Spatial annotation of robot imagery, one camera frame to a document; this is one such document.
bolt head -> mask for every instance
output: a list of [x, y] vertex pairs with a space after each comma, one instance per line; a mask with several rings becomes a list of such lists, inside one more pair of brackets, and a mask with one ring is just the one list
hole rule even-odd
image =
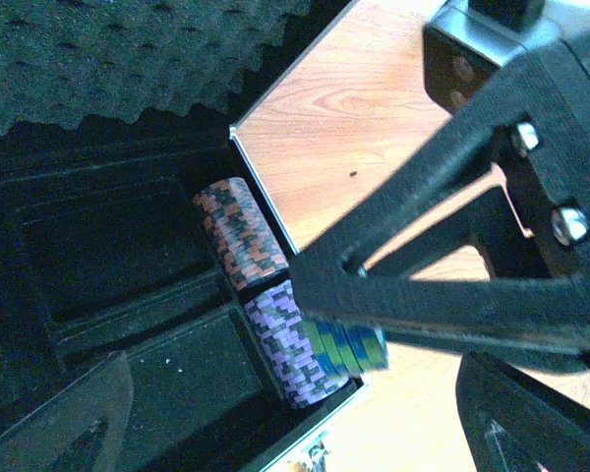
[[572, 206], [555, 208], [551, 213], [551, 226], [553, 234], [563, 246], [582, 241], [590, 231], [585, 214]]
[[452, 108], [454, 110], [460, 109], [463, 105], [467, 103], [467, 101], [467, 97], [459, 90], [453, 90], [450, 93], [450, 103], [452, 103]]
[[463, 56], [456, 56], [452, 59], [452, 70], [463, 82], [471, 82], [474, 79], [472, 65]]
[[531, 123], [518, 123], [511, 139], [515, 150], [521, 157], [528, 157], [529, 152], [540, 143], [540, 138]]

foam padding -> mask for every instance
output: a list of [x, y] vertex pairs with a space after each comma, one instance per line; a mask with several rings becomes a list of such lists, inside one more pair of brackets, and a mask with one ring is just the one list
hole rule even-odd
[[347, 383], [347, 378], [329, 378], [321, 368], [295, 305], [290, 280], [247, 303], [245, 312], [291, 407], [312, 405]]
[[236, 290], [258, 285], [288, 269], [286, 257], [243, 179], [215, 182], [193, 202]]
[[0, 0], [0, 136], [152, 107], [222, 113], [311, 0]]

poker chip stack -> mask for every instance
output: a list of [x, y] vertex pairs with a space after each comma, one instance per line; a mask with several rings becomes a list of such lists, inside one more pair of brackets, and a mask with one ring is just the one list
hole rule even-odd
[[[288, 270], [288, 262], [243, 179], [215, 182], [193, 202], [238, 292], [270, 285]], [[293, 408], [323, 400], [349, 377], [387, 367], [381, 331], [304, 321], [290, 280], [265, 290], [245, 303], [244, 309]]]

wood grain surface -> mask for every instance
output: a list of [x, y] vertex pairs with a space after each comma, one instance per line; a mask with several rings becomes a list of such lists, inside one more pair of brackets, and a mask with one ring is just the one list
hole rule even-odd
[[[300, 248], [378, 187], [447, 120], [422, 82], [421, 27], [438, 3], [359, 2], [239, 128]], [[484, 179], [478, 190], [436, 208], [394, 244], [501, 180]], [[487, 275], [478, 253], [462, 248], [417, 276]], [[327, 470], [474, 470], [456, 413], [459, 358], [401, 345], [390, 345], [389, 353], [390, 369], [370, 374], [366, 399], [332, 426]], [[590, 373], [532, 375], [590, 407]]]

